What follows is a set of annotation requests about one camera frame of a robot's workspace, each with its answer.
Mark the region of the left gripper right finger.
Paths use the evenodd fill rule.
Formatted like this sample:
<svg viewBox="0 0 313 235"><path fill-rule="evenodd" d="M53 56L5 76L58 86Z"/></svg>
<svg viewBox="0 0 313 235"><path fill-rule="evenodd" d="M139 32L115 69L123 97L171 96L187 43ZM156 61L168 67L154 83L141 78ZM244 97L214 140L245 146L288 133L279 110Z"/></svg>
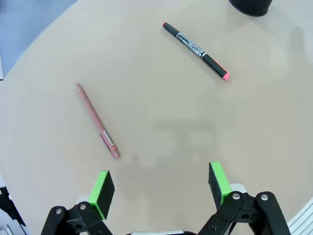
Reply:
<svg viewBox="0 0 313 235"><path fill-rule="evenodd" d="M220 162L208 165L208 183L217 211L197 235L230 235L238 223L246 223L254 235L291 235L272 192L255 197L231 188Z"/></svg>

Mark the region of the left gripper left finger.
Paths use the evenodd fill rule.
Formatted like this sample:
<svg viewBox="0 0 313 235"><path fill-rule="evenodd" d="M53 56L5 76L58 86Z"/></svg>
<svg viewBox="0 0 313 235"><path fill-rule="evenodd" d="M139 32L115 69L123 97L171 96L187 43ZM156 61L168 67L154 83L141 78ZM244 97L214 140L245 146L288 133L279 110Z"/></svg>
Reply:
<svg viewBox="0 0 313 235"><path fill-rule="evenodd" d="M112 235L104 220L107 219L115 188L110 172L101 171L89 198L71 209L51 208L41 235Z"/></svg>

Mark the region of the pink pen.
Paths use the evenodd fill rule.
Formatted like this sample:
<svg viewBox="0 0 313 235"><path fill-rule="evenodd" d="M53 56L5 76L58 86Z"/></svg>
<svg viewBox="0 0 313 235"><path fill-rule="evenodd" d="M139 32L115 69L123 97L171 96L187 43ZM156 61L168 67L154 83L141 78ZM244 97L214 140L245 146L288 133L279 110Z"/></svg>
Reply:
<svg viewBox="0 0 313 235"><path fill-rule="evenodd" d="M97 128L99 135L101 136L103 142L105 143L105 145L107 146L111 155L115 159L120 158L120 153L117 149L116 144L112 140L112 138L111 138L110 134L108 133L107 129L105 128L102 120L100 119L99 115L97 114L96 110L94 109L94 107L93 107L91 101L89 100L85 90L83 89L83 87L79 83L76 83L76 86L77 86L78 92L79 92L89 114L91 115L91 118L92 118L94 124L96 125L96 128Z"/></svg>

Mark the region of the black mesh pen holder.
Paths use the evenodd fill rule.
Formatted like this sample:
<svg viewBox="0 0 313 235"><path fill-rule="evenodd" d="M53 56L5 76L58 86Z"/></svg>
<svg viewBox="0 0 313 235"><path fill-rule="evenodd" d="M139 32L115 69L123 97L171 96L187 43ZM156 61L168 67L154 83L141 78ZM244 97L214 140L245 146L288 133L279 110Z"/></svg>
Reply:
<svg viewBox="0 0 313 235"><path fill-rule="evenodd" d="M238 11L253 17L261 17L268 12L272 0L229 0Z"/></svg>

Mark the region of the white slatted panel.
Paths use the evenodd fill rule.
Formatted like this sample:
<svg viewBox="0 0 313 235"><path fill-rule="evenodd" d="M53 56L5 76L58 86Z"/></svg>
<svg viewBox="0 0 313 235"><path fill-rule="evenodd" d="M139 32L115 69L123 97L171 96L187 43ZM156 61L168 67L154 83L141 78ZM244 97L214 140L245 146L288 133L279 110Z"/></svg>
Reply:
<svg viewBox="0 0 313 235"><path fill-rule="evenodd" d="M291 235L313 235L313 197L287 225Z"/></svg>

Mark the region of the black marker with pink caps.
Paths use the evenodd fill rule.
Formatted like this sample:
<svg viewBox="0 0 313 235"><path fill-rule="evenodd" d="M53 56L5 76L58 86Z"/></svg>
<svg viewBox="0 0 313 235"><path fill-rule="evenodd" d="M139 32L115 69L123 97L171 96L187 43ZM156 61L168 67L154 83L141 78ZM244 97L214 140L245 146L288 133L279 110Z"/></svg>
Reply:
<svg viewBox="0 0 313 235"><path fill-rule="evenodd" d="M180 31L175 29L167 22L164 22L162 26L174 37L176 37L180 42L182 42L187 48L189 48L201 60L203 60L223 80L228 80L230 78L230 73L226 69L224 69L218 62L216 62L212 57L210 57L198 45L196 45L194 42L188 39L184 34L182 34Z"/></svg>

